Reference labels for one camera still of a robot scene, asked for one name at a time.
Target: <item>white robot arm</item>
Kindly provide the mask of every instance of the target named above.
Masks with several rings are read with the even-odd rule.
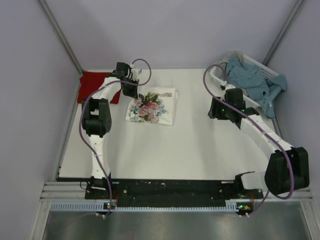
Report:
[[[246,102],[243,99],[243,92],[240,88],[227,84],[222,89],[225,90],[225,95],[220,100],[249,116],[260,129],[248,118],[244,118],[241,114],[227,107],[214,97],[212,98],[208,116],[212,119],[230,120],[233,122],[256,143],[266,158],[269,159],[266,171],[245,172],[237,175],[241,179],[241,188],[244,190],[269,190],[274,195],[286,193],[290,190],[291,177],[285,156],[280,151],[280,148],[270,138],[266,137],[266,134],[275,140],[288,155],[293,171],[294,189],[308,187],[309,163],[307,151],[303,147],[296,148],[284,141],[267,126],[254,108],[246,108]]]
[[[133,98],[138,97],[137,86],[121,84],[117,81],[122,80],[125,82],[138,84],[140,73],[141,69],[134,68],[133,65],[129,66],[128,64],[118,62],[116,70],[114,70],[113,73],[104,79],[103,84],[99,88],[102,90],[92,95],[86,109],[83,109],[85,113],[82,120],[82,127],[85,129],[89,138],[89,144],[98,155],[108,177],[110,177],[111,169],[109,167],[106,152],[107,148],[105,145],[106,133],[110,131],[112,124],[108,100],[112,100],[119,90],[122,90],[123,94],[126,96]],[[102,180],[105,178],[105,174],[100,168],[93,152],[91,177],[95,180]]]

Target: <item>white towel with flower print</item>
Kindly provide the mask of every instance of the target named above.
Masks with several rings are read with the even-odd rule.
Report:
[[[177,99],[175,88],[143,86],[138,98],[130,102],[125,120],[171,126],[174,123]]]

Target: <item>cable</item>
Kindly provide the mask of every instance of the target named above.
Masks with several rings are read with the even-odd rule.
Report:
[[[129,66],[129,73],[128,73],[128,77],[130,77],[131,74],[131,67]]]
[[[122,84],[129,84],[129,85],[133,85],[133,86],[143,86],[143,85],[146,85],[146,84],[150,81],[150,79],[151,79],[151,75],[152,75],[151,67],[150,67],[149,63],[148,63],[146,60],[142,59],[142,58],[138,58],[138,59],[134,60],[134,61],[132,62],[132,64],[134,64],[134,63],[137,62],[137,61],[143,61],[143,62],[145,62],[145,63],[147,64],[147,66],[148,66],[148,68],[149,68],[149,71],[150,71],[149,78],[148,78],[147,81],[145,81],[144,83],[141,83],[141,84],[131,83],[131,82],[122,81],[122,80],[114,80],[114,81],[111,81],[111,82],[107,83],[105,86],[103,86],[103,87],[99,88],[98,90],[94,91],[93,93],[91,93],[91,94],[87,97],[87,99],[85,100],[82,109],[86,109],[89,100],[92,98],[92,96],[93,96],[94,94],[100,92],[101,90],[105,89],[107,86],[109,86],[109,85],[111,85],[111,84],[122,83]],[[79,121],[79,128],[78,128],[78,130],[79,130],[80,138],[82,139],[82,141],[84,142],[84,144],[87,145],[87,147],[88,147],[88,148],[93,152],[93,154],[95,155],[95,159],[96,159],[96,161],[98,162],[98,165],[99,165],[99,167],[101,168],[101,170],[102,170],[102,172],[103,172],[103,174],[104,174],[104,176],[105,176],[105,179],[106,179],[106,181],[107,181],[107,185],[108,185],[108,188],[109,188],[110,206],[111,206],[111,205],[112,205],[112,188],[111,188],[111,183],[110,183],[110,180],[109,180],[108,175],[107,175],[107,173],[106,173],[106,170],[105,170],[104,166],[102,166],[97,152],[96,152],[95,149],[85,140],[85,138],[84,138],[84,136],[83,136],[83,134],[82,134],[82,121],[83,121],[83,118],[84,118],[84,113],[85,113],[84,111],[81,112],[80,121]],[[107,214],[106,214],[107,216],[110,214],[110,211],[111,211],[111,208],[109,208],[109,211],[108,211]]]
[[[82,187],[82,181],[80,182],[80,188],[83,189],[83,190],[86,190],[85,188]]]
[[[245,113],[243,113],[242,111],[240,111],[239,109],[235,108],[234,106],[228,104],[227,102],[221,100],[220,98],[218,98],[217,96],[215,96],[211,91],[210,89],[208,88],[207,86],[207,83],[206,83],[206,75],[207,75],[207,72],[213,68],[213,67],[218,67],[220,69],[222,69],[223,71],[223,75],[224,76],[227,76],[226,75],[226,72],[224,71],[224,69],[218,65],[218,64],[212,64],[210,65],[209,67],[206,68],[206,70],[204,71],[204,74],[203,74],[203,84],[204,84],[204,87],[205,89],[207,90],[207,92],[215,99],[217,100],[218,102],[222,103],[223,105],[225,105],[226,107],[232,109],[233,111],[235,111],[236,113],[240,114],[242,117],[248,119],[260,132],[264,132],[264,130],[252,119],[250,118],[248,115],[246,115]],[[268,139],[271,140],[271,142],[273,142],[279,149],[280,151],[283,153],[284,155],[284,158],[286,160],[286,163],[287,163],[287,167],[289,169],[289,174],[290,174],[290,191],[288,193],[287,196],[278,196],[278,195],[275,195],[275,197],[279,198],[279,199],[282,199],[282,200],[287,200],[289,199],[293,192],[294,192],[294,188],[295,188],[295,183],[294,183],[294,173],[293,173],[293,169],[292,169],[292,166],[291,166],[291,162],[290,162],[290,158],[286,152],[286,150],[284,150],[284,148],[275,140],[273,139],[269,134],[265,133],[264,134]],[[259,205],[253,210],[253,212],[251,212],[249,215],[252,215],[256,210],[258,210],[261,205],[263,204],[263,202],[266,200],[267,196],[269,194],[269,191],[266,192],[264,198],[262,199],[262,201],[259,203]]]
[[[254,194],[252,192],[250,192],[250,196],[251,196],[250,203],[251,203],[252,206],[254,206],[254,204],[255,204],[255,196],[254,196]]]

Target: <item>pink rose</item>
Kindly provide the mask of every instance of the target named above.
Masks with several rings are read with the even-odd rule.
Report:
[[[137,98],[136,100],[134,100],[134,104],[140,106],[142,104],[141,98]]]
[[[156,124],[159,122],[159,117],[154,115],[154,114],[151,114],[150,116],[150,122],[153,123],[153,124]]]
[[[148,108],[147,106],[142,106],[139,110],[138,110],[138,114],[140,117],[144,117],[146,115],[148,115]]]
[[[152,101],[148,102],[147,108],[149,114],[154,114],[156,111],[160,109],[158,103]]]

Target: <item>blue cloth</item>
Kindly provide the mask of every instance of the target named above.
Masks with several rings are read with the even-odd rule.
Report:
[[[236,57],[229,59],[226,75],[229,84],[246,89],[248,96],[262,107],[263,113],[270,119],[275,118],[274,99],[287,89],[286,76],[265,78],[260,67],[240,62]]]

